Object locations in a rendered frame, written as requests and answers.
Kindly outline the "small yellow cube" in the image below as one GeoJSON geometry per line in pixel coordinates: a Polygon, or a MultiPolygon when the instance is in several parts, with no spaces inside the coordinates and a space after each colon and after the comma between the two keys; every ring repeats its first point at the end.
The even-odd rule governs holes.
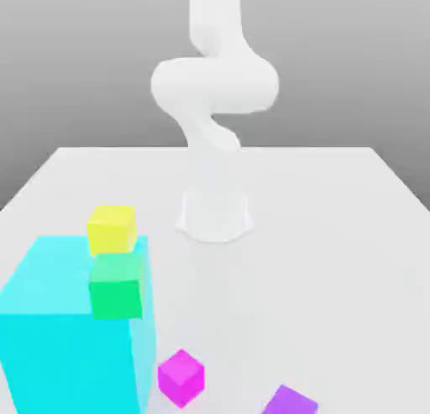
{"type": "Polygon", "coordinates": [[[97,206],[87,220],[87,240],[92,257],[134,250],[138,230],[134,207],[97,206]]]}

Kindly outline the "small green cube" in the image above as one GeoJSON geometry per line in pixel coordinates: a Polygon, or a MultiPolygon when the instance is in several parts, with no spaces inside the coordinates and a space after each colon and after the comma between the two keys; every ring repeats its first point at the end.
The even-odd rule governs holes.
{"type": "Polygon", "coordinates": [[[98,254],[89,292],[97,320],[141,318],[144,311],[144,260],[139,252],[98,254]]]}

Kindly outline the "small magenta cube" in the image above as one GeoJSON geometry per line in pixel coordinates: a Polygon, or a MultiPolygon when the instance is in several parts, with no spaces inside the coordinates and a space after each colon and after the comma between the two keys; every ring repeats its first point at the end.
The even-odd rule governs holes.
{"type": "Polygon", "coordinates": [[[179,349],[158,365],[160,391],[177,407],[183,408],[205,388],[205,367],[184,349],[179,349]]]}

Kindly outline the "small purple cube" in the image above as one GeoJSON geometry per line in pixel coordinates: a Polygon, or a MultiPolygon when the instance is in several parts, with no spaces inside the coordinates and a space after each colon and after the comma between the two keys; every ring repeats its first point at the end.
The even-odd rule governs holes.
{"type": "Polygon", "coordinates": [[[299,392],[281,385],[262,414],[317,414],[318,404],[299,392]]]}

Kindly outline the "large cyan box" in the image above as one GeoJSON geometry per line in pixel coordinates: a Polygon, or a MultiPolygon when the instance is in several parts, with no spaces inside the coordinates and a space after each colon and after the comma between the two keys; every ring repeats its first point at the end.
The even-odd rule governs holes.
{"type": "Polygon", "coordinates": [[[147,414],[152,288],[141,318],[97,320],[83,236],[40,236],[0,289],[0,363],[18,414],[147,414]]]}

